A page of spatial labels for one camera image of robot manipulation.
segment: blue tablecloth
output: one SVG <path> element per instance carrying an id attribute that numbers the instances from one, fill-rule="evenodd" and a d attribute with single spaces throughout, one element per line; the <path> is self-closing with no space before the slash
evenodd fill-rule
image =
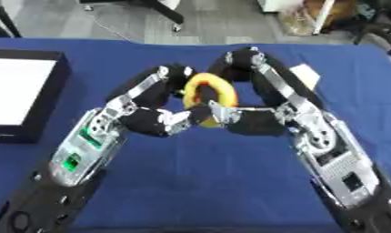
<path id="1" fill-rule="evenodd" d="M 350 125 L 369 155 L 391 171 L 391 62 L 383 51 L 372 46 L 257 46 L 288 66 L 313 67 L 321 75 L 319 95 Z M 0 204 L 86 110 L 102 106 L 104 96 L 127 78 L 170 62 L 203 71 L 238 47 L 0 39 L 0 48 L 63 51 L 73 69 L 41 141 L 0 145 Z M 236 88 L 243 103 L 257 103 L 248 84 Z M 179 110 L 181 103 L 172 100 L 166 108 Z M 241 137 L 205 128 L 168 139 L 132 134 L 109 171 L 76 226 L 334 226 L 285 137 Z"/>

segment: green led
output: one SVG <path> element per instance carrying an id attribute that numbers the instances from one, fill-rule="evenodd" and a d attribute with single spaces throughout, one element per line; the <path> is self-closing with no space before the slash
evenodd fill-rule
<path id="1" fill-rule="evenodd" d="M 67 168 L 69 171 L 73 172 L 75 171 L 78 164 L 81 162 L 81 157 L 78 156 L 78 154 L 73 153 L 71 156 L 69 156 L 64 162 L 63 167 Z"/>
<path id="2" fill-rule="evenodd" d="M 97 149 L 101 148 L 101 146 L 102 146 L 101 143 L 96 141 L 93 137 L 91 137 L 89 135 L 87 127 L 84 127 L 83 129 L 81 129 L 81 131 L 79 132 L 79 135 L 81 137 L 83 137 L 86 141 L 88 141 L 88 143 L 90 143 L 91 145 L 96 147 Z"/>

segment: gray floor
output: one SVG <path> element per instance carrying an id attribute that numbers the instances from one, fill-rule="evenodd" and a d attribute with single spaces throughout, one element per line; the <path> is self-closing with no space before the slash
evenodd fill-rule
<path id="1" fill-rule="evenodd" d="M 160 14 L 135 4 L 96 5 L 86 12 L 75 0 L 3 0 L 27 37 L 128 39 L 147 44 L 216 45 L 236 43 L 346 44 L 344 32 L 319 36 L 286 35 L 274 15 L 256 0 L 182 0 L 185 28 L 173 33 Z M 365 43 L 385 46 L 373 37 Z"/>

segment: robotic hand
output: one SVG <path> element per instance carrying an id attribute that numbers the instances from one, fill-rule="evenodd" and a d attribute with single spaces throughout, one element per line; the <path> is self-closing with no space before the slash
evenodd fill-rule
<path id="1" fill-rule="evenodd" d="M 296 75 L 255 47 L 225 54 L 210 72 L 229 82 L 251 81 L 266 104 L 227 107 L 207 99 L 218 124 L 241 135 L 287 131 L 317 195 L 345 232 L 391 232 L 390 181 Z"/>
<path id="2" fill-rule="evenodd" d="M 168 137 L 211 116 L 202 105 L 177 114 L 160 108 L 195 73 L 175 64 L 149 69 L 112 92 L 104 108 L 85 113 L 48 163 L 5 202 L 0 233 L 64 232 L 101 184 L 126 131 Z"/>

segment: yellow ring object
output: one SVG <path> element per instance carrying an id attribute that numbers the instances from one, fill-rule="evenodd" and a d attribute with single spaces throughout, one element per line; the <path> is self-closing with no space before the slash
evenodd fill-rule
<path id="1" fill-rule="evenodd" d="M 219 76 L 213 74 L 201 73 L 188 81 L 185 85 L 185 95 L 183 97 L 183 103 L 185 109 L 188 109 L 192 106 L 198 105 L 200 99 L 197 97 L 197 88 L 200 85 L 209 85 L 211 86 L 218 94 L 218 103 L 222 106 L 237 106 L 238 98 L 234 87 L 229 84 L 227 81 L 222 79 Z M 200 124 L 202 127 L 219 127 L 218 123 L 211 116 L 203 123 Z"/>

